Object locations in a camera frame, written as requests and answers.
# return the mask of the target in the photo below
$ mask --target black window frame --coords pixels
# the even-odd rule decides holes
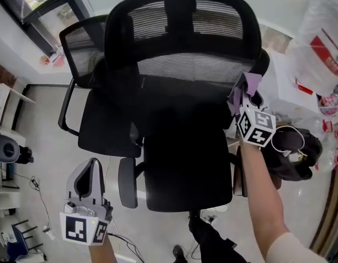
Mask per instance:
[[[82,0],[47,0],[27,14],[22,20],[16,16],[6,0],[0,0],[0,4],[15,23],[26,33],[30,40],[48,57],[56,53],[56,48],[52,47],[42,34],[38,32],[32,25],[33,22],[38,22],[41,16],[64,4],[70,6],[79,21],[90,17]]]

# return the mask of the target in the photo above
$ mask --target forearm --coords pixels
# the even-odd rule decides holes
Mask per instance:
[[[106,236],[103,245],[90,246],[92,263],[117,263],[112,244]]]
[[[284,224],[283,204],[268,173],[258,147],[241,142],[248,203],[256,241],[266,258],[271,244],[288,232]]]

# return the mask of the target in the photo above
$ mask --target white floor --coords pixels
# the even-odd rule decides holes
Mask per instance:
[[[193,237],[188,230],[187,213],[155,213],[146,208],[143,199],[139,200],[139,207],[136,209],[123,207],[117,191],[119,158],[109,159],[107,156],[81,150],[77,146],[77,138],[58,127],[57,121],[65,92],[66,88],[56,87],[30,89],[28,96],[36,104],[24,104],[17,131],[27,138],[35,162],[15,167],[17,173],[27,177],[34,175],[39,182],[50,215],[52,232],[58,239],[52,241],[42,233],[43,226],[47,224],[47,215],[38,192],[29,187],[28,180],[15,176],[15,182],[21,187],[22,194],[19,218],[29,219],[31,225],[39,226],[37,233],[44,243],[42,250],[50,262],[90,262],[86,247],[61,240],[59,212],[63,209],[66,197],[67,177],[81,162],[96,157],[102,163],[104,172],[109,163],[106,198],[114,207],[113,217],[118,231],[137,245],[146,263],[172,263],[174,258],[171,251],[175,244],[181,244],[186,250],[193,245]],[[76,89],[70,102],[67,122],[77,130],[87,94],[87,90]],[[310,181],[283,182],[279,190],[284,202],[287,226],[305,246],[310,245],[317,230],[329,184],[330,174],[316,173]],[[145,190],[141,177],[138,189]],[[226,213],[217,214],[213,226],[223,238],[229,237],[238,244],[236,250],[247,261],[263,262],[253,236],[246,199],[234,197],[230,209]],[[118,233],[113,224],[109,231]],[[125,244],[122,243],[118,250],[118,241],[112,239],[112,243],[116,253],[136,259]]]

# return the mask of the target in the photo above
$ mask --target blue chair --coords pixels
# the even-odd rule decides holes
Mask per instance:
[[[19,225],[19,224],[26,223],[26,222],[28,222],[28,220],[25,220],[25,221],[22,221],[22,222],[19,222],[17,224],[12,225],[12,229],[13,229],[13,232],[14,232],[14,236],[16,238],[16,242],[15,243],[8,242],[8,244],[7,244],[7,254],[8,254],[9,258],[12,259],[13,261],[18,260],[22,256],[28,255],[29,250],[38,248],[38,247],[43,245],[43,243],[42,243],[42,244],[35,245],[32,248],[27,247],[25,240],[30,239],[33,236],[29,236],[29,237],[24,238],[24,234],[36,229],[37,226],[30,228],[30,229],[28,229],[24,232],[21,232],[16,226]]]

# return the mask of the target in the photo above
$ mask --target black seat cushion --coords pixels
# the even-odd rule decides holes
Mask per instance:
[[[131,121],[97,89],[89,92],[82,116],[78,146],[102,155],[141,156],[141,148],[130,139]]]
[[[185,127],[149,136],[141,166],[150,210],[206,209],[232,199],[231,168],[222,129]]]

